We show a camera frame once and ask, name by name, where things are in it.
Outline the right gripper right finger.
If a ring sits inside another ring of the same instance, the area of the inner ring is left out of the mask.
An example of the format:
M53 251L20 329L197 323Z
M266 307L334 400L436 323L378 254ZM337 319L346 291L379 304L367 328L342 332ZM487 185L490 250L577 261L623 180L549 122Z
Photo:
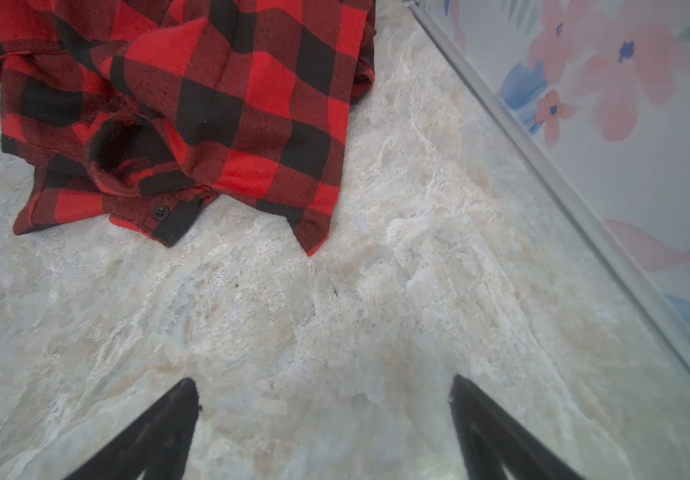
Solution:
M470 479L582 479L472 380L454 376L449 406Z

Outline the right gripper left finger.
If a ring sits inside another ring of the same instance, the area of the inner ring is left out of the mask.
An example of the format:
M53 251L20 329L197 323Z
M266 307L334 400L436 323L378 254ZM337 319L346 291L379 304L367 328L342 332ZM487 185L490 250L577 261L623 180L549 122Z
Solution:
M196 382L184 378L66 478L181 479L199 413Z

